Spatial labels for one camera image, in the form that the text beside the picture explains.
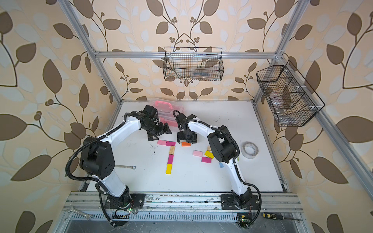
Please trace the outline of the orange block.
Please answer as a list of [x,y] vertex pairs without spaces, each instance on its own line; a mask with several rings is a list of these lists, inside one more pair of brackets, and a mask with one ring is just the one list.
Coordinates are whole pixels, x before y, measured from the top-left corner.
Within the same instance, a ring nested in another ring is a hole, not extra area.
[[190,147],[191,144],[190,144],[190,143],[187,143],[187,142],[181,142],[181,146],[182,146],[182,147]]

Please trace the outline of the wooden block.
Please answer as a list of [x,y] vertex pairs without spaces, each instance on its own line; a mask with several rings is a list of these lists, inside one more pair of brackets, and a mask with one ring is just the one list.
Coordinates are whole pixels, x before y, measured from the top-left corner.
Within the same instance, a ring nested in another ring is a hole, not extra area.
[[175,152],[175,146],[170,146],[169,154],[174,155],[174,152]]

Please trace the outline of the pink plastic toolbox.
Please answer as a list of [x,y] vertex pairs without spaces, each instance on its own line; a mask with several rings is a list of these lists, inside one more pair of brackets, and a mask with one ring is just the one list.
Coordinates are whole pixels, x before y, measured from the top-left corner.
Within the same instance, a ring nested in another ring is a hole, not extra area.
[[174,110],[183,112],[184,106],[181,103],[153,98],[149,101],[149,105],[158,110],[158,117],[162,123],[168,123],[170,127],[177,127],[173,112]]

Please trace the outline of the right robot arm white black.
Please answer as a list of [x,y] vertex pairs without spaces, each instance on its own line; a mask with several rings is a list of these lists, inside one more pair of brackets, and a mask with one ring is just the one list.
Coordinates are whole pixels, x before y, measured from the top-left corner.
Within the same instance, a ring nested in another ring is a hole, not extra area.
[[262,207],[262,197],[256,185],[247,183],[241,177],[241,171],[238,165],[237,158],[240,155],[238,143],[231,136],[229,130],[225,126],[214,127],[196,118],[195,115],[185,116],[183,113],[178,113],[175,116],[178,124],[177,142],[197,143],[197,135],[207,137],[211,152],[216,160],[226,164],[228,177],[231,183],[231,191],[233,195],[233,204],[238,209],[246,209],[250,207],[250,201],[254,199],[251,188],[254,188],[258,200],[256,201],[258,210]]

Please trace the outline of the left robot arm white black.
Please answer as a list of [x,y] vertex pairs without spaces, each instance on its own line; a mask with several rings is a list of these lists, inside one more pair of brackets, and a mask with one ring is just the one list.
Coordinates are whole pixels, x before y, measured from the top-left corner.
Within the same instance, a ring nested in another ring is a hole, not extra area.
[[[168,123],[159,120],[157,110],[133,111],[124,115],[123,121],[99,137],[88,137],[83,145],[69,158],[65,172],[75,181],[93,181],[99,193],[116,208],[128,210],[133,207],[130,190],[114,171],[114,149],[132,133],[145,130],[149,141],[159,140],[163,134],[171,134]],[[89,176],[77,177],[71,172],[71,165],[77,155],[81,155],[80,168]]]

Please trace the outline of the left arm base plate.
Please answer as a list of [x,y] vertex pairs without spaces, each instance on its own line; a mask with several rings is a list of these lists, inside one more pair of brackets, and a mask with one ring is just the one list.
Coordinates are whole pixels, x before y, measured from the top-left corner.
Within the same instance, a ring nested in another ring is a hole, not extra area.
[[137,209],[141,208],[145,202],[144,193],[128,193],[121,197],[113,197],[109,195],[105,202],[105,208],[108,209]]

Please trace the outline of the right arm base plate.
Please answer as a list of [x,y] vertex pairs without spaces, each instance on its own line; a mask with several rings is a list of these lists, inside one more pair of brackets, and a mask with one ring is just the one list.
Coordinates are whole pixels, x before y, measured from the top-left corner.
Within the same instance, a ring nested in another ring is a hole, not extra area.
[[246,204],[241,204],[233,194],[222,194],[220,200],[222,210],[258,210],[260,204],[258,195],[253,195]]

